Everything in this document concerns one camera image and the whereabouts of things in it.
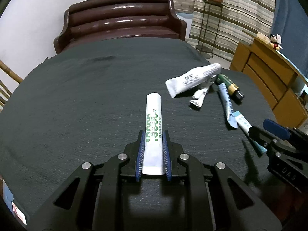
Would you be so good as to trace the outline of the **white blue stick sachet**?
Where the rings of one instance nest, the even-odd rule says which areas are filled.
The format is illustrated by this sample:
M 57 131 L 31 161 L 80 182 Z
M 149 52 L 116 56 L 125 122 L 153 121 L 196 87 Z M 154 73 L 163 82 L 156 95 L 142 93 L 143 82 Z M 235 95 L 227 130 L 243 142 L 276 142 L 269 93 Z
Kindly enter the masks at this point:
M 234 115 L 235 115 L 235 120 L 238 123 L 238 125 L 240 126 L 240 128 L 249 137 L 249 129 L 251 128 L 252 125 L 248 122 L 248 120 L 239 111 L 236 111 L 234 113 Z M 252 143 L 258 149 L 258 151 L 261 155 L 263 155 L 267 152 L 266 148 L 264 148 L 263 146 L 258 144 L 256 141 L 252 140 L 250 137 L 249 137 L 249 139 L 252 141 Z

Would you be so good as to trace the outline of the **light blue stick sachet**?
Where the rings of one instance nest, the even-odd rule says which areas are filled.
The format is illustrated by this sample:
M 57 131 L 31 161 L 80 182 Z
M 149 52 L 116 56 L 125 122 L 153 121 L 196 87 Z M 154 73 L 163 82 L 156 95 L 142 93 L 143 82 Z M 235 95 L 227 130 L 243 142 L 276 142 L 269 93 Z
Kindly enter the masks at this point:
M 218 89 L 219 89 L 219 95 L 222 101 L 222 105 L 224 106 L 224 112 L 226 114 L 227 123 L 229 124 L 231 128 L 237 129 L 238 123 L 234 116 L 233 106 L 232 106 L 232 102 L 231 102 L 231 99 L 227 91 L 227 87 L 224 83 L 222 83 L 218 86 Z

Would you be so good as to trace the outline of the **green yellow small bottle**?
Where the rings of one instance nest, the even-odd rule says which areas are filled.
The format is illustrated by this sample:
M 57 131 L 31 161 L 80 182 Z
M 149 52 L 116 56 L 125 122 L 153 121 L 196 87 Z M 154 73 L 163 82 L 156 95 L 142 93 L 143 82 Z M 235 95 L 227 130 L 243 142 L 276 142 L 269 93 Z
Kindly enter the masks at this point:
M 244 94 L 240 91 L 240 88 L 225 74 L 221 73 L 217 75 L 216 84 L 220 85 L 224 83 L 226 85 L 228 94 L 236 104 L 241 104 L 244 99 Z

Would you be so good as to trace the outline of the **wooden sideboard cabinet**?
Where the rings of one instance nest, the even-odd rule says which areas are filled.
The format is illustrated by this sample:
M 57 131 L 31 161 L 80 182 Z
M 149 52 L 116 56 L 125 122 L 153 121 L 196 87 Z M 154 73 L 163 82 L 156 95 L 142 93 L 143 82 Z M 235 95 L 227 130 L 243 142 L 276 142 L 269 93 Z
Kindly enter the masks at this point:
M 279 124 L 299 128 L 307 123 L 307 109 L 294 92 L 295 81 L 304 76 L 270 43 L 245 30 L 251 45 L 239 42 L 230 69 L 248 75 L 258 86 Z

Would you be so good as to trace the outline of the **mickey mouse plush toy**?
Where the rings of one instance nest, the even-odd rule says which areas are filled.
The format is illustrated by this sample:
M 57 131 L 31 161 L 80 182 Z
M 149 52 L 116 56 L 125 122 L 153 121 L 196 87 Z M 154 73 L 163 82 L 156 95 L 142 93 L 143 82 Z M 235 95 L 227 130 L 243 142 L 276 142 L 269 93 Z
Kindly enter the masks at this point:
M 282 44 L 282 40 L 281 40 L 281 36 L 279 34 L 271 34 L 269 36 L 269 45 L 273 49 L 280 51 L 281 49 L 283 49 L 281 44 Z

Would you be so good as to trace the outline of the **black metal plant stand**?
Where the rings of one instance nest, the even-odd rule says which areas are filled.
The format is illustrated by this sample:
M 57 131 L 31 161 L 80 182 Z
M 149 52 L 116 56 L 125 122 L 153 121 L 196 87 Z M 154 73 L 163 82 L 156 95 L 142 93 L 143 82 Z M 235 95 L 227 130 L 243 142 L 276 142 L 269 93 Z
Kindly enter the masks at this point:
M 196 49 L 200 53 L 206 53 L 213 58 L 213 51 L 216 45 L 220 22 L 222 18 L 223 5 L 222 3 L 203 0 L 202 22 L 198 35 Z M 216 18 L 218 21 L 210 30 L 210 19 Z

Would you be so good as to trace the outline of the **blue curtain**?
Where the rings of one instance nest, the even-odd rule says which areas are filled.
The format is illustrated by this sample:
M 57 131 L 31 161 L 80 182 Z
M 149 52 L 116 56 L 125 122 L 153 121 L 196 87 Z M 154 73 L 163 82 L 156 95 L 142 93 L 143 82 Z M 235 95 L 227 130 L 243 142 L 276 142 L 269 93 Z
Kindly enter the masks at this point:
M 271 33 L 281 36 L 281 53 L 307 76 L 307 14 L 298 0 L 276 0 Z

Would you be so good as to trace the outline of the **white grey pouch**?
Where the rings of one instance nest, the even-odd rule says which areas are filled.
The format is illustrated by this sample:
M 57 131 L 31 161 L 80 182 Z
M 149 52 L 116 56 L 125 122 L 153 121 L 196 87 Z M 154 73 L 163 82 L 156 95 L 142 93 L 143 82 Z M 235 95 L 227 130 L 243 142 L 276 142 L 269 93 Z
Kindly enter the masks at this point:
M 170 97 L 174 98 L 178 94 L 198 86 L 212 76 L 219 74 L 220 71 L 221 65 L 219 63 L 195 67 L 179 77 L 167 80 L 165 84 Z

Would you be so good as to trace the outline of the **small cardboard box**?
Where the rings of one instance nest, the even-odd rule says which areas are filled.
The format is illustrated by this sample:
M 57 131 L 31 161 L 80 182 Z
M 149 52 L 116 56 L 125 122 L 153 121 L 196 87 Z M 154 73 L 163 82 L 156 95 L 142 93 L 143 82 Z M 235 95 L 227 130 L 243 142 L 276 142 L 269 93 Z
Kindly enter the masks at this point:
M 261 32 L 257 33 L 257 38 L 260 39 L 261 41 L 263 41 L 265 44 L 269 44 L 270 43 L 270 38 L 266 35 L 264 35 Z

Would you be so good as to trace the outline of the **dark green tablecloth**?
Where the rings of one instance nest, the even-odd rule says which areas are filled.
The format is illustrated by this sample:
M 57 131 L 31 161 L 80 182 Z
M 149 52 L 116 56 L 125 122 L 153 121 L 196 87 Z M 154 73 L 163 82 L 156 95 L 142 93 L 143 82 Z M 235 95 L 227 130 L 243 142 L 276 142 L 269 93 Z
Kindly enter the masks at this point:
M 100 164 L 146 125 L 146 96 L 161 95 L 162 127 L 206 164 L 224 162 L 276 212 L 280 182 L 240 129 L 231 129 L 217 87 L 200 110 L 193 91 L 171 98 L 165 81 L 208 61 L 188 43 L 127 38 L 68 49 L 35 68 L 1 112 L 1 175 L 26 216 L 83 162 Z

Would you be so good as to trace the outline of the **silver foil torn wrapper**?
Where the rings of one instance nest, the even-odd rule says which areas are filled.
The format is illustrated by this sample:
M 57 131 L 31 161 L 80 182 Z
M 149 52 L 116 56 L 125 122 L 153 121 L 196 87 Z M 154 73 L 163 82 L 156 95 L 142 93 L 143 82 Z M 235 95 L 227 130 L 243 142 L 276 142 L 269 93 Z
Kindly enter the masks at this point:
M 197 86 L 197 90 L 189 101 L 191 106 L 200 109 L 203 105 L 206 94 L 216 80 L 216 75 L 209 77 L 207 80 Z

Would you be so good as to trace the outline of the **striped beige curtain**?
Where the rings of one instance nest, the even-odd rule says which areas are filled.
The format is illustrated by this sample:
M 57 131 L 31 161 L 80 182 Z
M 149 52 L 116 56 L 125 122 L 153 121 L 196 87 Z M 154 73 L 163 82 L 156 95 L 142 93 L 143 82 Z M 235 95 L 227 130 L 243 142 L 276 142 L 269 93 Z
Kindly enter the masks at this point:
M 265 35 L 270 33 L 276 0 L 223 0 L 223 11 L 213 54 L 232 60 L 239 42 L 252 44 L 253 39 L 244 36 L 243 30 Z M 188 43 L 196 46 L 202 22 L 203 0 L 195 0 Z M 210 30 L 218 20 L 210 19 Z

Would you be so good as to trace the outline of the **long white sachet green print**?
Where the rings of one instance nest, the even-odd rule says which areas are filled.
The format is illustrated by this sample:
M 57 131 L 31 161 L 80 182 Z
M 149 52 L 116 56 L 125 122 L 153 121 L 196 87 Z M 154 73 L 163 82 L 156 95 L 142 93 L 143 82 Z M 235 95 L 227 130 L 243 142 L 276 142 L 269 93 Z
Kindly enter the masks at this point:
M 145 151 L 142 165 L 144 175 L 163 175 L 163 144 L 161 95 L 146 96 Z

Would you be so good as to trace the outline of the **dark red leather sofa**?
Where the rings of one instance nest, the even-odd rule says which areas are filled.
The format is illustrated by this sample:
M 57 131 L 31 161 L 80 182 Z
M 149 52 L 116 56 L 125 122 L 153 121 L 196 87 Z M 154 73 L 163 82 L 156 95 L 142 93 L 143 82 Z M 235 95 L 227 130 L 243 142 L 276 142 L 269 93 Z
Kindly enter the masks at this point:
M 87 0 L 70 5 L 54 39 L 57 54 L 85 43 L 133 38 L 184 41 L 187 23 L 178 18 L 173 0 Z

